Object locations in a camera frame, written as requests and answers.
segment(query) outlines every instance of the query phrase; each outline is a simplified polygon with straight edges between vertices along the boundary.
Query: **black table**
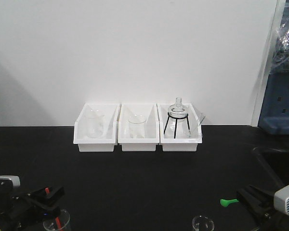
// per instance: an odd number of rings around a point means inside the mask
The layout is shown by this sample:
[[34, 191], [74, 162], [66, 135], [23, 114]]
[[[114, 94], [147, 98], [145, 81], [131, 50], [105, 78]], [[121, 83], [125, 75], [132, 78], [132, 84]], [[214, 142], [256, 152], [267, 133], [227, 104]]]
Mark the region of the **black table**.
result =
[[[74, 231], [191, 231], [196, 215], [218, 231], [255, 227], [236, 190], [277, 185], [260, 165], [255, 147], [289, 149], [289, 136], [249, 126], [203, 126], [196, 152], [80, 153], [72, 127], [0, 128], [0, 175], [18, 175], [23, 190], [63, 185], [60, 205]], [[26, 230], [42, 230], [41, 225]]]

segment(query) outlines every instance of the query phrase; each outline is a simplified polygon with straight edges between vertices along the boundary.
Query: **white wall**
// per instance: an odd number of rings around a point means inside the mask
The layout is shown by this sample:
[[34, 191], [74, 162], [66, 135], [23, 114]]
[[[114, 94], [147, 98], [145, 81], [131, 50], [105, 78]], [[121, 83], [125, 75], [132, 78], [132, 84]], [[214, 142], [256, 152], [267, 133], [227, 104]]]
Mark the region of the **white wall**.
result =
[[276, 0], [0, 0], [0, 126], [85, 102], [173, 102], [249, 125]]

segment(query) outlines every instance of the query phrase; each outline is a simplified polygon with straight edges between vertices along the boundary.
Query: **white plastic bin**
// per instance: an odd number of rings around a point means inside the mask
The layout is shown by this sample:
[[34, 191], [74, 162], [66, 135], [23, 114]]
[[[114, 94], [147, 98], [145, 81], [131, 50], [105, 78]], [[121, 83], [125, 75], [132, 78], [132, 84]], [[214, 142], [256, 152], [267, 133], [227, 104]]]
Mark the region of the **white plastic bin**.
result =
[[[80, 152], [113, 152], [117, 144], [119, 104], [86, 103], [74, 125], [74, 144], [78, 144]], [[90, 137], [88, 133], [89, 112], [98, 114], [101, 135]]]
[[118, 142], [123, 151], [156, 150], [159, 143], [159, 125], [155, 103], [122, 104]]
[[178, 120], [176, 138], [174, 139], [175, 119], [169, 118], [166, 133], [164, 134], [168, 108], [171, 103], [158, 104], [160, 144], [165, 152], [194, 152], [197, 150], [197, 145], [202, 143], [201, 125], [198, 116], [191, 103], [184, 105], [188, 107], [190, 132], [188, 131], [186, 119]]

